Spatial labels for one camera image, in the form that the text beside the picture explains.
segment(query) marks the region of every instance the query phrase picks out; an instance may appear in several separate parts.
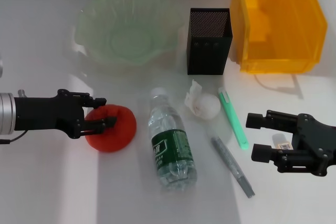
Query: green pen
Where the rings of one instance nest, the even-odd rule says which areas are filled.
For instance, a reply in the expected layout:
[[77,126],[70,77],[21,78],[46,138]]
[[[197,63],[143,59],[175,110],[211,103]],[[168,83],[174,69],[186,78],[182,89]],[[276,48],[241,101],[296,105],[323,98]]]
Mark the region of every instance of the green pen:
[[219,95],[220,102],[222,103],[224,107],[227,118],[230,121],[233,132],[236,135],[240,148],[243,150],[247,150],[249,146],[248,141],[243,131],[243,128],[241,127],[242,125],[239,122],[235,109],[232,106],[228,93],[224,90],[224,88],[219,88],[218,95]]

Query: black mesh pencil holder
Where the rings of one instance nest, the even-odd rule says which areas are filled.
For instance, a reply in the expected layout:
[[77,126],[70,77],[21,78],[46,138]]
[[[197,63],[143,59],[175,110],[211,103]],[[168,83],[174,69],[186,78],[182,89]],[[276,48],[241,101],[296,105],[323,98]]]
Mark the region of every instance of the black mesh pencil holder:
[[222,75],[232,41],[229,8],[191,8],[188,74]]

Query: yellow plastic bin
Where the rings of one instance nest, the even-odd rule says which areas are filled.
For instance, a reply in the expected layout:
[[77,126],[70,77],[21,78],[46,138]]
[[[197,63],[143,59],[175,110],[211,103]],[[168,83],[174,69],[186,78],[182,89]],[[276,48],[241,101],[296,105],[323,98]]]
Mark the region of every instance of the yellow plastic bin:
[[232,0],[240,70],[303,73],[320,61],[327,21],[317,0]]

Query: white tabletop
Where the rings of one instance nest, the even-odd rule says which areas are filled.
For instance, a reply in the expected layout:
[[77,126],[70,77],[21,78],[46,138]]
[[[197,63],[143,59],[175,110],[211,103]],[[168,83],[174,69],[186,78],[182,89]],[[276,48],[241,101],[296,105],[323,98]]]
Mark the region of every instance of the white tabletop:
[[[321,62],[301,75],[251,75],[227,60],[224,77],[186,74],[186,34],[177,56],[168,55],[127,76],[108,76],[74,63],[69,34],[90,0],[0,0],[0,91],[52,97],[60,88],[90,92],[108,103],[129,107],[138,131],[125,149],[101,154],[85,138],[69,139],[56,130],[31,131],[0,146],[1,223],[334,223],[336,170],[326,177],[281,174],[272,164],[251,161],[254,143],[273,145],[286,138],[273,130],[245,129],[250,149],[242,151],[221,113],[213,122],[256,196],[248,199],[212,149],[203,122],[184,107],[192,79],[204,91],[224,85],[245,125],[247,113],[272,109],[309,113],[336,125],[336,0],[319,0],[329,22]],[[191,7],[228,7],[230,0],[175,0],[186,24]],[[148,92],[165,86],[184,121],[198,171],[195,188],[180,194],[160,189],[148,137]]]

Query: water bottle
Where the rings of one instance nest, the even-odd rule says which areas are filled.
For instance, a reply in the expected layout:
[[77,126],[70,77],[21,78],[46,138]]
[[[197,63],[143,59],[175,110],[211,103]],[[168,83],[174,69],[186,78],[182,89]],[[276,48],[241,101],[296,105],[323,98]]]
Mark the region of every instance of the water bottle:
[[168,102],[163,88],[151,92],[149,135],[161,184],[185,189],[197,180],[197,172],[183,122]]

